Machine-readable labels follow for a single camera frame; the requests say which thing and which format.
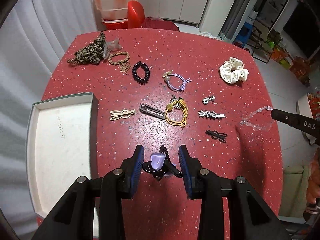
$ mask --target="silver screw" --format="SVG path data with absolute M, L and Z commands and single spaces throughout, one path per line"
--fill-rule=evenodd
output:
M 77 179 L 77 182 L 79 182 L 79 183 L 83 183 L 83 182 L 85 182 L 85 176 L 80 176 L 80 177 L 78 177 L 78 179 Z
M 113 170 L 113 174 L 115 174 L 115 175 L 120 175 L 122 172 L 123 172 L 123 170 L 120 169 L 120 168 L 117 168 L 117 169 Z
M 243 184 L 243 183 L 245 183 L 245 178 L 242 177 L 242 176 L 239 176 L 239 177 L 237 178 L 237 181 L 238 181 L 240 184 Z
M 201 175 L 204 175 L 204 176 L 205 176 L 205 175 L 208 175 L 208 174 L 209 174 L 209 170 L 207 170 L 207 169 L 201 169 L 201 170 L 200 170 L 200 174 L 201 174 Z

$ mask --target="gray curtain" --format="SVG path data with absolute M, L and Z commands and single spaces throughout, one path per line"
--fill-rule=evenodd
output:
M 241 18 L 244 14 L 245 9 L 247 8 L 249 0 L 235 0 L 230 12 L 222 26 L 219 36 L 224 39 L 232 39 L 235 34 L 238 25 L 241 21 Z

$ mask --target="speckled tabletop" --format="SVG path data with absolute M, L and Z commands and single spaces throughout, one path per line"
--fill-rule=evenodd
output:
M 97 158 L 100 176 L 121 165 L 132 156 L 137 144 L 145 149 L 145 161 L 164 144 L 171 161 L 178 164 L 178 148 L 185 144 L 191 157 L 197 157 L 204 168 L 218 176 L 234 179 L 246 177 L 277 214 L 282 192 L 282 158 L 276 123 L 270 131 L 256 132 L 239 126 L 239 121 L 271 101 L 260 72 L 250 54 L 225 42 L 194 34 L 157 29 L 125 29 L 105 31 L 106 39 L 119 37 L 122 51 L 130 54 L 130 63 L 145 62 L 150 80 L 139 85 L 118 66 L 107 61 L 100 65 L 70 67 L 68 58 L 92 42 L 99 33 L 76 37 L 58 64 L 43 100 L 79 92 L 93 92 L 99 100 Z M 229 85 L 219 76 L 219 67 L 229 57 L 244 62 L 249 70 L 247 82 Z M 164 72 L 190 78 L 184 92 L 171 91 L 164 82 Z M 138 74 L 143 77 L 143 70 Z M 171 78 L 179 86 L 176 78 Z M 141 103 L 164 111 L 173 94 L 183 97 L 189 111 L 185 128 L 139 113 Z M 215 95 L 217 105 L 203 105 L 202 99 Z M 111 110 L 136 109 L 128 119 L 110 121 Z M 198 111 L 214 110 L 226 118 L 199 118 Z M 181 119 L 181 111 L 171 117 Z M 205 134 L 207 129 L 228 134 L 227 143 L 220 143 Z M 123 200 L 127 240 L 196 239 L 201 200 L 187 200 L 183 180 L 176 177 L 157 182 L 143 172 L 133 200 Z M 226 239 L 229 238 L 228 209 L 225 207 Z

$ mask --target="white curtain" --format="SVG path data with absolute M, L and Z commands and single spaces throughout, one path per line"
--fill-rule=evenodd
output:
M 19 0 L 0 29 L 0 208 L 21 239 L 37 228 L 25 164 L 31 106 L 74 38 L 101 28 L 92 0 Z

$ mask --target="open box lid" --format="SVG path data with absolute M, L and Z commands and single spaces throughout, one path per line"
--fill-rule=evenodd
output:
M 98 177 L 98 100 L 79 93 L 34 103 L 26 143 L 27 176 L 35 212 L 45 218 L 79 176 Z M 98 236 L 96 209 L 93 235 Z

